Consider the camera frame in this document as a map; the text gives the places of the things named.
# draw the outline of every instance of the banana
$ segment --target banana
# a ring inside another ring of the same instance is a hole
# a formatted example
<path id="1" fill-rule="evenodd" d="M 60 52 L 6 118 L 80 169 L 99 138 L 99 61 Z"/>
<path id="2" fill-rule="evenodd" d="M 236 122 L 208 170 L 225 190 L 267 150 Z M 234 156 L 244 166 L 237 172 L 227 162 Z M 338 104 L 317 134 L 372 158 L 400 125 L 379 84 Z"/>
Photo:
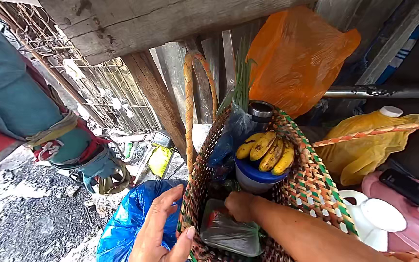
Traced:
<path id="1" fill-rule="evenodd" d="M 250 156 L 250 151 L 252 147 L 255 145 L 256 141 L 264 135 L 265 133 L 256 133 L 247 138 L 247 140 L 245 140 L 245 143 L 241 144 L 237 149 L 236 158 L 243 159 Z"/>
<path id="2" fill-rule="evenodd" d="M 250 151 L 250 160 L 256 161 L 262 158 L 271 147 L 275 138 L 276 133 L 274 131 L 268 131 L 260 139 L 258 139 Z"/>
<path id="3" fill-rule="evenodd" d="M 282 142 L 282 139 L 276 138 L 269 148 L 269 151 L 265 154 L 263 159 L 261 159 L 259 170 L 271 170 L 281 158 L 283 147 L 284 143 Z"/>
<path id="4" fill-rule="evenodd" d="M 282 175 L 285 170 L 292 164 L 294 160 L 294 146 L 287 141 L 284 141 L 284 150 L 282 152 L 282 156 L 271 170 L 273 175 Z"/>

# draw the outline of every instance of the smartphone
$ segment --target smartphone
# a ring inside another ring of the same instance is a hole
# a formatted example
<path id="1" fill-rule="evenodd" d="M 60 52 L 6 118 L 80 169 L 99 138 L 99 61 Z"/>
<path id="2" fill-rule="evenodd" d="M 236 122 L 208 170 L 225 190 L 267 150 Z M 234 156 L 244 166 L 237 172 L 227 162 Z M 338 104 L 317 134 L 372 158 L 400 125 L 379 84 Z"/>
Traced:
<path id="1" fill-rule="evenodd" d="M 409 176 L 401 174 L 394 169 L 387 169 L 381 174 L 379 180 L 416 205 L 419 205 L 419 183 Z"/>

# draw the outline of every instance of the basket handle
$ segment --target basket handle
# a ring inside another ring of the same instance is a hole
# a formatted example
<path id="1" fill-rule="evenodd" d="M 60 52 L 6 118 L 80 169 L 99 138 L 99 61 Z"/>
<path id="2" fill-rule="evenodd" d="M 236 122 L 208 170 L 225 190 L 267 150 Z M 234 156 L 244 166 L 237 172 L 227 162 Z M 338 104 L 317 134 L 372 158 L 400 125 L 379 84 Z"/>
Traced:
<path id="1" fill-rule="evenodd" d="M 193 143 L 192 143 L 192 129 L 193 129 L 193 79 L 192 79 L 192 64 L 195 63 L 196 58 L 203 66 L 208 82 L 210 83 L 211 96 L 213 99 L 213 121 L 216 119 L 216 110 L 218 107 L 218 100 L 216 98 L 216 87 L 214 86 L 213 75 L 209 69 L 209 63 L 199 52 L 191 52 L 185 54 L 183 64 L 183 76 L 185 79 L 185 140 L 187 141 L 187 168 L 189 173 L 193 171 Z"/>
<path id="2" fill-rule="evenodd" d="M 374 135 L 385 134 L 389 132 L 415 131 L 417 129 L 419 129 L 419 123 L 405 123 L 405 124 L 399 124 L 399 125 L 391 125 L 391 126 L 385 126 L 385 127 L 380 127 L 376 129 L 369 129 L 363 132 L 347 134 L 345 136 L 341 136 L 334 139 L 318 141 L 311 144 L 311 146 L 313 147 L 326 146 L 326 145 L 332 145 L 335 143 L 340 143 L 340 142 L 349 141 L 353 139 L 359 139 L 359 138 L 363 138 L 367 136 L 374 136 Z"/>

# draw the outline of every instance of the pink object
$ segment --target pink object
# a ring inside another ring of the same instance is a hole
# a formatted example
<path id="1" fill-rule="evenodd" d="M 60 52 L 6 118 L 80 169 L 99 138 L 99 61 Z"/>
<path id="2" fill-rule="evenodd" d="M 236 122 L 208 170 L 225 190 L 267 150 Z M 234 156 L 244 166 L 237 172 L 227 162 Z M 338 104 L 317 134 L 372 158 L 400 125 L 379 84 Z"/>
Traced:
<path id="1" fill-rule="evenodd" d="M 389 251 L 419 252 L 419 206 L 411 203 L 401 194 L 379 181 L 382 172 L 367 175 L 362 182 L 362 190 L 369 198 L 382 199 L 396 207 L 407 220 L 407 229 L 389 233 Z"/>

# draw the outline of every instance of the metal grille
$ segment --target metal grille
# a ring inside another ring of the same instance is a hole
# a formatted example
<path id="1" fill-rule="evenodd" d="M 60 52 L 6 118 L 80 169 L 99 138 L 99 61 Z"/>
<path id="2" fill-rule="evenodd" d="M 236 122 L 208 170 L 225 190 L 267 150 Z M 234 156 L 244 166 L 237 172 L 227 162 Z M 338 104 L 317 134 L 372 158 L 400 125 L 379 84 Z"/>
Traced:
<path id="1" fill-rule="evenodd" d="M 120 58 L 90 65 L 43 8 L 0 2 L 0 9 L 14 20 L 13 28 L 31 48 L 63 75 L 109 128 L 127 134 L 151 133 L 159 120 Z"/>

